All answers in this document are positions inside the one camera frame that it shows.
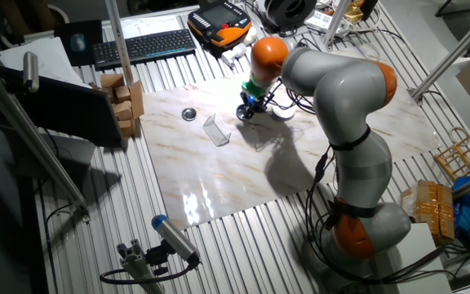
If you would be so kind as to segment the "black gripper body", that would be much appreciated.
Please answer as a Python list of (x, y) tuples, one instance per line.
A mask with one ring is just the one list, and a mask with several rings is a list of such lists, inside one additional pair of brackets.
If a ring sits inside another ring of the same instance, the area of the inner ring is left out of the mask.
[(242, 92), (241, 98), (243, 101), (242, 106), (245, 109), (250, 109), (253, 112), (265, 112), (267, 110), (267, 106), (264, 104), (264, 96), (255, 97), (252, 94)]

